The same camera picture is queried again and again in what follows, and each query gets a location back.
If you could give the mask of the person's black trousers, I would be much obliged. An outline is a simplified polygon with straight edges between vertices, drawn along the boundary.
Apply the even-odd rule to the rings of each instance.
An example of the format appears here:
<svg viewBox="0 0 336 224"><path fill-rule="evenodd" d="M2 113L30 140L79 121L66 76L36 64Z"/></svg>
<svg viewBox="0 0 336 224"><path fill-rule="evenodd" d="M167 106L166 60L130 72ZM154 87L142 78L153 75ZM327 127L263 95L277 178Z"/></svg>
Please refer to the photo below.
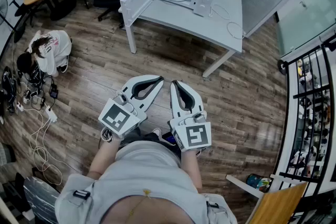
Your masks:
<svg viewBox="0 0 336 224"><path fill-rule="evenodd" d="M135 143L138 141L159 143L165 146L168 150L170 150L178 159L181 159L181 150L177 144L172 144L160 138L160 135L156 134L154 131L148 134L142 134L138 127L126 135L126 137L119 146L119 150L125 148L131 143Z"/></svg>

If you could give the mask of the dark phone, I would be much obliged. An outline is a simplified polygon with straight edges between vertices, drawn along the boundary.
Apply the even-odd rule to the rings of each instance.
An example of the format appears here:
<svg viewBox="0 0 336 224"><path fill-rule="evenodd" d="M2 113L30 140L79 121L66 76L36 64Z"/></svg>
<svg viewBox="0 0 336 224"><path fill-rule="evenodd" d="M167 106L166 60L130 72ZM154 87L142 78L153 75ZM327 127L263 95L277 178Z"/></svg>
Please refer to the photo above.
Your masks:
<svg viewBox="0 0 336 224"><path fill-rule="evenodd" d="M174 135L171 132L167 132L161 136L162 140L170 145L175 146L177 144Z"/></svg>

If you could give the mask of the wooden board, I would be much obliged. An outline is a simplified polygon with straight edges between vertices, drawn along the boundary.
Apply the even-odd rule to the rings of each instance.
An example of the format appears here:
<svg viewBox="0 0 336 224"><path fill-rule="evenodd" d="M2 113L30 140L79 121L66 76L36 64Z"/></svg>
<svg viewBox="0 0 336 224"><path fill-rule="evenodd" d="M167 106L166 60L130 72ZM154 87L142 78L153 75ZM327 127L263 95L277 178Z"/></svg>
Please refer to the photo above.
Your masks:
<svg viewBox="0 0 336 224"><path fill-rule="evenodd" d="M308 183L264 193L245 224L287 224Z"/></svg>

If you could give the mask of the white beam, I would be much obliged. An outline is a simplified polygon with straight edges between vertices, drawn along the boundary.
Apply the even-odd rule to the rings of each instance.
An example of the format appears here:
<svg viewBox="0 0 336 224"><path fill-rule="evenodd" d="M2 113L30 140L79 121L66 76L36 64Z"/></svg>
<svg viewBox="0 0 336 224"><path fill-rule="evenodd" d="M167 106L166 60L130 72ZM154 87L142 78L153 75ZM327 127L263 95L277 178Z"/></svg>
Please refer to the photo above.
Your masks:
<svg viewBox="0 0 336 224"><path fill-rule="evenodd" d="M258 199L262 198L264 193L260 190L257 190L256 188L253 188L246 183L242 182L241 180L235 178L232 175L226 175L226 179L230 181L231 183L235 184L239 188L243 189L244 191L250 193L251 195L257 197Z"/></svg>

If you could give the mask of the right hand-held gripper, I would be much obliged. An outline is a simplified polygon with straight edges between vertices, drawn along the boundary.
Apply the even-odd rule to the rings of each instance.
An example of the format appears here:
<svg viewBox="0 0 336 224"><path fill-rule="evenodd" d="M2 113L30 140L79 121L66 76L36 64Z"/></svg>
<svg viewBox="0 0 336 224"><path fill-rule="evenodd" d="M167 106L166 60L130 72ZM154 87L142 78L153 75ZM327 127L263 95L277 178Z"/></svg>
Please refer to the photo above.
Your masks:
<svg viewBox="0 0 336 224"><path fill-rule="evenodd" d="M172 81L170 94L174 119L169 124L181 152L211 146L211 123L206 120L207 113L203 111L201 96L193 88L177 80Z"/></svg>

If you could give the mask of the person's left forearm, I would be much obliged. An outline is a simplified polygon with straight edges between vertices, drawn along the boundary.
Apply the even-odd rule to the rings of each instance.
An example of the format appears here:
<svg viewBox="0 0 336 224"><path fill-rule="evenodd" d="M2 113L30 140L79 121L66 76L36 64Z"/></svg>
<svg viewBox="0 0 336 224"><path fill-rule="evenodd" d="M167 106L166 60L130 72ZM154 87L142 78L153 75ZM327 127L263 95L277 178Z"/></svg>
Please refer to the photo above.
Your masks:
<svg viewBox="0 0 336 224"><path fill-rule="evenodd" d="M119 138L103 142L90 165L87 177L98 180L106 169L114 163L120 144L121 140Z"/></svg>

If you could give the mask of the person's right forearm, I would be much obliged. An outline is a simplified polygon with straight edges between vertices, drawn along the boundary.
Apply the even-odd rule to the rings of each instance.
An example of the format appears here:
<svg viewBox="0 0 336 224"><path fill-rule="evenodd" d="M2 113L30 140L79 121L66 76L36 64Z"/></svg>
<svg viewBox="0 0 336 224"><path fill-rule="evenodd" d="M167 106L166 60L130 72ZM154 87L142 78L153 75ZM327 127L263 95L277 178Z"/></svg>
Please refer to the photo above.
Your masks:
<svg viewBox="0 0 336 224"><path fill-rule="evenodd" d="M189 175L195 188L200 193L202 191L203 184L196 157L196 151L185 151L181 153L181 169Z"/></svg>

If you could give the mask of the black standing fan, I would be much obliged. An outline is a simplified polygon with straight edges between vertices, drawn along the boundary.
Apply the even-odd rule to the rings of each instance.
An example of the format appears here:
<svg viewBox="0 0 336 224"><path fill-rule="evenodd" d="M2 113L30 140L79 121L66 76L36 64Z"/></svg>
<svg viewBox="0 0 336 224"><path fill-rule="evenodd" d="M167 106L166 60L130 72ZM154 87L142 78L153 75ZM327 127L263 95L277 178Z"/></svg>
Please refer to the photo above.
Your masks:
<svg viewBox="0 0 336 224"><path fill-rule="evenodd" d="M5 22L10 29L15 32L15 28L8 22L8 20L6 19L7 16L7 12L8 12L8 2L7 0L0 0L0 25Z"/></svg>

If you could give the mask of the black round disc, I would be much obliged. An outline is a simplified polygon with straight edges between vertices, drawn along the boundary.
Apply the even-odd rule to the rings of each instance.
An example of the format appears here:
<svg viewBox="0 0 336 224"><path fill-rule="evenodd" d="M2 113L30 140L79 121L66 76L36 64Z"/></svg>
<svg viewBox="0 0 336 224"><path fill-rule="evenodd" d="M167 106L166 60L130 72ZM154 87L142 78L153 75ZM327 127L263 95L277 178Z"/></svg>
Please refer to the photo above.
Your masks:
<svg viewBox="0 0 336 224"><path fill-rule="evenodd" d="M279 59L277 62L277 66L278 66L279 72L285 76L287 74L288 63L286 61Z"/></svg>

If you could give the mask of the white table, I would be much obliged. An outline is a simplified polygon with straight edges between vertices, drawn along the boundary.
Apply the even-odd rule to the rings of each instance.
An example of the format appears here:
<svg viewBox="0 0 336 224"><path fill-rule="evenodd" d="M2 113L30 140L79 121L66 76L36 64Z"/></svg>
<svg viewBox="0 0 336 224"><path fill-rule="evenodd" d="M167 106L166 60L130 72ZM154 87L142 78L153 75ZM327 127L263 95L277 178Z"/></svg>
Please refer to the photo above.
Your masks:
<svg viewBox="0 0 336 224"><path fill-rule="evenodd" d="M138 18L183 31L225 48L227 51L203 72L204 78L233 54L242 52L242 0L214 0L212 12L204 17L181 5L153 0ZM133 26L124 24L124 27L130 51L134 54L136 43Z"/></svg>

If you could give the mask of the colourful bag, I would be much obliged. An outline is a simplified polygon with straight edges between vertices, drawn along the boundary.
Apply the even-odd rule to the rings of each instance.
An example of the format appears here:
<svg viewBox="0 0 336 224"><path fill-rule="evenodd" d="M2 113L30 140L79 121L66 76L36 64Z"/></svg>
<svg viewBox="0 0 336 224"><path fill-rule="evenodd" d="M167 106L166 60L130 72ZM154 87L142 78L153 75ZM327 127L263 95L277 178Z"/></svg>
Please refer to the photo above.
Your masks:
<svg viewBox="0 0 336 224"><path fill-rule="evenodd" d="M250 174L246 179L246 184L254 189L266 193L271 184L271 178L257 174Z"/></svg>

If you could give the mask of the black bag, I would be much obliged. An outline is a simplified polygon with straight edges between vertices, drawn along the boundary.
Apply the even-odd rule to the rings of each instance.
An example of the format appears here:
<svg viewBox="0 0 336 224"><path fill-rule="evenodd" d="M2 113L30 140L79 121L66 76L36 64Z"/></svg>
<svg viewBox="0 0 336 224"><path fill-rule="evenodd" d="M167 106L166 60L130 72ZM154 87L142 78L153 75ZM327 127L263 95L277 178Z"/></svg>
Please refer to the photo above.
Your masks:
<svg viewBox="0 0 336 224"><path fill-rule="evenodd" d="M35 53L24 52L17 58L17 68L23 73L29 75L30 79L40 77L40 68L38 66Z"/></svg>

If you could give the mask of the person's grey shirt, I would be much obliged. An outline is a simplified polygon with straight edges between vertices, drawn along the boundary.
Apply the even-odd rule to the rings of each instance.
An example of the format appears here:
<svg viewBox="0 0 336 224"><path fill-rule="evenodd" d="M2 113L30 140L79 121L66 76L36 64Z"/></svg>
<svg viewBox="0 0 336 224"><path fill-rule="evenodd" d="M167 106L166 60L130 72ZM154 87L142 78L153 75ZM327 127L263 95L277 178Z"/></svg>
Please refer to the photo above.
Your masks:
<svg viewBox="0 0 336 224"><path fill-rule="evenodd" d="M165 146L118 150L98 179L72 174L56 200L59 224L237 224L224 198L199 193Z"/></svg>

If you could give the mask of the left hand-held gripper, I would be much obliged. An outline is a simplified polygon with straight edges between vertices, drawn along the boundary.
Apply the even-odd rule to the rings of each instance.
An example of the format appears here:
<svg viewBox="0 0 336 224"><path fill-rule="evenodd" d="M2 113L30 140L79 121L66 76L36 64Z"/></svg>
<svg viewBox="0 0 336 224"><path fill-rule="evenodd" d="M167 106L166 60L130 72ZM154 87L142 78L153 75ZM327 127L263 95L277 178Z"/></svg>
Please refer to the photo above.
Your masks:
<svg viewBox="0 0 336 224"><path fill-rule="evenodd" d="M146 111L163 87L162 76L147 74L131 78L123 87L125 97L109 98L99 121L119 138L124 138L147 119Z"/></svg>

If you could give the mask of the dark marble slab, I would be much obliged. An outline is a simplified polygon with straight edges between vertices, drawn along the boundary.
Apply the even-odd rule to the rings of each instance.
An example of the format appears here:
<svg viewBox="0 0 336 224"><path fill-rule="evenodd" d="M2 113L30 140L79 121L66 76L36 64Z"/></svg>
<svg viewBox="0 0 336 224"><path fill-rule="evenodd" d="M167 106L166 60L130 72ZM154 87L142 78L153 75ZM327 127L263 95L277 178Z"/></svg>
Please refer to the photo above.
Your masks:
<svg viewBox="0 0 336 224"><path fill-rule="evenodd" d="M60 193L56 189L42 179L29 176L24 180L24 193L36 224L58 224L55 203Z"/></svg>

